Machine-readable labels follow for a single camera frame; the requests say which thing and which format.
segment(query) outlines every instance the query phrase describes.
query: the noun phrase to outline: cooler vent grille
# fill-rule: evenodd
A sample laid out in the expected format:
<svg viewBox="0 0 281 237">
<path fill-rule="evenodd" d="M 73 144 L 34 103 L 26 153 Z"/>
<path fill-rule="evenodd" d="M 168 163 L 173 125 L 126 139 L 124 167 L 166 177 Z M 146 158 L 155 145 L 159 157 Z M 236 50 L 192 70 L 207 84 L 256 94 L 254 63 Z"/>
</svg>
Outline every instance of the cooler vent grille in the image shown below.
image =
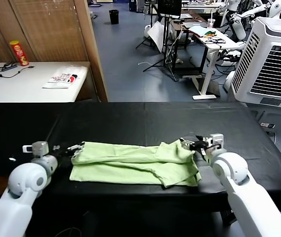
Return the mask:
<svg viewBox="0 0 281 237">
<path fill-rule="evenodd" d="M 281 97 L 281 46 L 272 47 L 250 92 Z"/>
<path fill-rule="evenodd" d="M 242 59 L 239 62 L 239 66 L 235 72 L 235 77 L 234 77 L 234 80 L 232 83 L 233 90 L 235 91 L 235 93 L 238 91 L 238 89 L 242 83 L 244 75 L 250 65 L 250 62 L 253 58 L 255 50 L 259 45 L 259 42 L 260 42 L 260 38 L 255 33 L 252 33 L 250 40 L 247 43 L 247 46 L 243 51 Z"/>
</svg>

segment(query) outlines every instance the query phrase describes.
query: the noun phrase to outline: red chip can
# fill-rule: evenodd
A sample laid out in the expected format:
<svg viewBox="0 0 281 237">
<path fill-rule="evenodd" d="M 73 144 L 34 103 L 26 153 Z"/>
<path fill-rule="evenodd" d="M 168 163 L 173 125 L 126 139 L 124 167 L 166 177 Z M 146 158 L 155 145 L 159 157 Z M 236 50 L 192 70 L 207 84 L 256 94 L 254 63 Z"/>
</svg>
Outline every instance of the red chip can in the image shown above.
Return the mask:
<svg viewBox="0 0 281 237">
<path fill-rule="evenodd" d="M 27 66 L 29 65 L 29 61 L 26 58 L 26 54 L 24 53 L 21 44 L 18 40 L 14 40 L 10 42 L 11 47 L 14 50 L 15 55 L 18 58 L 18 61 L 20 62 L 21 66 Z"/>
</svg>

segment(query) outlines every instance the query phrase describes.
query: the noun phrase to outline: desk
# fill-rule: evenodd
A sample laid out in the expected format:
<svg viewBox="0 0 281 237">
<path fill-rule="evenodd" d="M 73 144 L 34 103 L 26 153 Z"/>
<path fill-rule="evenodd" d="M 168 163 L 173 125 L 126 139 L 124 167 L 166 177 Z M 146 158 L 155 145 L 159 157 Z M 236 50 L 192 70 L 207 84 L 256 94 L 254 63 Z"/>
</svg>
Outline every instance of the desk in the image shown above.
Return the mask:
<svg viewBox="0 0 281 237">
<path fill-rule="evenodd" d="M 31 62 L 29 68 L 12 78 L 0 78 L 0 102 L 5 103 L 62 103 L 74 102 L 82 88 L 86 92 L 94 88 L 91 82 L 89 62 Z M 44 89 L 42 86 L 50 79 L 53 73 L 62 66 L 78 65 L 88 68 L 85 77 L 89 80 L 78 79 L 68 89 Z M 3 76 L 14 75 L 24 67 L 1 72 Z"/>
<path fill-rule="evenodd" d="M 219 58 L 219 56 L 218 56 L 219 50 L 221 50 L 221 49 L 238 49 L 239 48 L 238 44 L 233 42 L 230 38 L 225 36 L 219 30 L 217 30 L 217 29 L 214 29 L 214 30 L 216 31 L 216 37 L 223 39 L 226 43 L 209 44 L 209 43 L 205 43 L 205 41 L 207 41 L 208 38 L 203 38 L 203 37 L 198 38 L 199 41 L 201 41 L 207 49 L 211 49 L 211 52 L 210 52 L 208 70 L 205 75 L 203 85 L 201 88 L 200 88 L 200 84 L 197 80 L 197 77 L 200 77 L 200 76 L 191 76 L 193 84 L 195 85 L 196 89 L 198 90 L 198 92 L 200 94 L 200 95 L 194 95 L 193 96 L 194 100 L 216 99 L 215 95 L 206 95 L 206 92 L 207 92 L 207 89 L 208 89 L 208 86 L 209 86 L 209 83 L 211 80 L 213 70 L 215 69 L 216 61 Z"/>
<path fill-rule="evenodd" d="M 3 118 L 5 114 L 12 115 L 12 118 L 6 121 Z M 0 104 L 0 121 L 4 122 L 0 123 L 2 175 L 9 174 L 15 165 L 30 160 L 29 154 L 15 154 L 21 153 L 21 144 L 46 139 L 54 118 L 58 122 L 47 138 L 50 146 L 68 146 L 81 141 L 153 146 L 161 141 L 172 142 L 193 132 L 201 135 L 223 133 L 225 148 L 247 160 L 251 174 L 268 191 L 281 211 L 281 153 L 248 108 L 240 103 Z M 26 124 L 32 125 L 32 131 L 25 130 Z M 8 165 L 4 154 L 14 156 L 16 163 Z M 69 181 L 72 169 L 69 162 L 61 174 L 56 173 L 52 177 L 52 183 L 38 201 L 53 200 L 48 202 L 49 206 L 56 204 L 81 210 L 87 205 L 106 209 L 115 200 L 131 199 L 183 202 L 188 207 L 194 207 L 195 211 L 204 212 L 229 209 L 227 193 L 211 167 L 202 160 L 197 165 L 202 175 L 198 187 L 164 189 L 158 185 Z"/>
<path fill-rule="evenodd" d="M 206 22 L 200 15 L 198 15 L 193 10 L 182 9 L 181 13 L 188 13 L 192 16 L 192 18 L 185 19 L 185 22 L 199 22 L 199 21 L 200 22 Z M 183 26 L 181 24 L 176 24 L 173 20 L 171 21 L 171 25 L 172 25 L 172 28 L 176 31 L 176 37 L 175 37 L 176 39 L 180 35 L 181 29 L 183 30 L 183 33 L 186 34 L 185 43 L 184 43 L 184 48 L 186 49 L 186 46 L 187 46 L 186 41 L 189 37 L 189 30 L 186 29 L 185 26 Z M 172 72 L 175 72 L 175 71 L 194 71 L 194 70 L 196 71 L 196 70 L 198 70 L 199 73 L 202 73 L 203 67 L 204 67 L 204 64 L 205 64 L 205 60 L 206 60 L 206 56 L 207 56 L 207 51 L 204 51 L 200 67 L 176 68 L 175 65 L 176 65 L 176 56 L 177 56 L 178 47 L 179 47 L 179 40 L 177 40 L 174 44 L 174 56 L 172 58 L 172 68 L 171 68 Z"/>
<path fill-rule="evenodd" d="M 212 4 L 189 4 L 189 2 L 189 0 L 182 0 L 182 9 L 196 10 L 198 13 L 215 12 L 221 5 L 219 2 L 214 2 Z"/>
</svg>

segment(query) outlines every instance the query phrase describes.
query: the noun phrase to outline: air cooler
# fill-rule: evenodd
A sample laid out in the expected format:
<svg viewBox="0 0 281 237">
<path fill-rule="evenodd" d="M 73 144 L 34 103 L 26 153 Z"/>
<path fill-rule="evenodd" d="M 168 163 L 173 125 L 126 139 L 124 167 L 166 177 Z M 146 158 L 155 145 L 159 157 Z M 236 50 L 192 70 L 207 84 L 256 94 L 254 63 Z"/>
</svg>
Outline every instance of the air cooler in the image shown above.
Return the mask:
<svg viewBox="0 0 281 237">
<path fill-rule="evenodd" d="M 257 17 L 231 84 L 266 131 L 281 127 L 281 19 Z"/>
</svg>

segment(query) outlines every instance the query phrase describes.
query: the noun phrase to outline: white robot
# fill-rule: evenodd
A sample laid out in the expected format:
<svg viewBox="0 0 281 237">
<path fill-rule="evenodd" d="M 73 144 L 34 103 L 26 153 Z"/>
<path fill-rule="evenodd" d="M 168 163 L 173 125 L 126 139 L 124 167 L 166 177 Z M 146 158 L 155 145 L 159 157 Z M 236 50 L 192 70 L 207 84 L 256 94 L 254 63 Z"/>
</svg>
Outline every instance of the white robot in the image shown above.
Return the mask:
<svg viewBox="0 0 281 237">
<path fill-rule="evenodd" d="M 281 0 L 269 0 L 267 4 L 263 4 L 261 0 L 252 0 L 255 4 L 255 7 L 251 10 L 248 10 L 242 14 L 237 14 L 238 5 L 240 4 L 241 0 L 229 0 L 226 2 L 225 5 L 219 7 L 217 10 L 218 13 L 227 10 L 226 18 L 228 22 L 221 27 L 225 27 L 230 25 L 232 32 L 233 32 L 233 40 L 239 44 L 238 50 L 225 50 L 221 52 L 222 57 L 218 60 L 218 64 L 222 66 L 232 66 L 233 63 L 238 62 L 241 57 L 241 53 L 244 50 L 245 41 L 242 41 L 246 37 L 246 33 L 244 27 L 241 23 L 241 20 L 250 16 L 254 16 L 256 13 L 262 11 L 268 11 L 268 17 L 270 18 L 280 18 L 281 14 Z"/>
<path fill-rule="evenodd" d="M 224 149 L 223 134 L 197 139 L 192 142 L 180 138 L 180 141 L 184 149 L 199 152 L 210 164 L 227 191 L 229 205 L 245 236 L 280 237 L 281 213 L 268 192 L 254 180 L 247 162 Z"/>
<path fill-rule="evenodd" d="M 199 141 L 180 139 L 182 147 L 200 152 L 212 166 L 216 177 L 228 193 L 228 202 L 247 237 L 280 237 L 281 213 L 267 191 L 250 174 L 246 161 L 235 153 L 227 152 L 222 134 L 197 136 Z M 32 205 L 48 185 L 57 168 L 56 156 L 49 155 L 47 142 L 24 146 L 34 159 L 15 168 L 8 186 L 0 198 L 0 237 L 22 237 L 32 217 Z M 77 156 L 83 144 L 69 147 L 65 154 Z"/>
<path fill-rule="evenodd" d="M 225 10 L 228 11 L 226 18 L 228 22 L 224 24 L 222 27 L 227 25 L 231 26 L 233 33 L 237 36 L 238 40 L 243 40 L 246 37 L 245 30 L 242 26 L 241 20 L 243 18 L 252 16 L 256 13 L 265 11 L 269 9 L 268 17 L 271 18 L 280 18 L 281 14 L 281 0 L 275 0 L 269 2 L 267 4 L 263 4 L 261 0 L 252 0 L 255 4 L 255 7 L 251 10 L 248 10 L 242 14 L 237 14 L 238 5 L 240 4 L 241 0 L 228 0 L 226 4 L 220 7 L 217 12 L 223 12 Z"/>
<path fill-rule="evenodd" d="M 75 157 L 83 144 L 69 147 L 60 156 Z M 7 187 L 0 198 L 0 237 L 23 237 L 32 217 L 32 205 L 50 183 L 58 161 L 49 155 L 47 142 L 23 146 L 23 152 L 33 153 L 30 163 L 16 167 L 8 178 Z"/>
</svg>

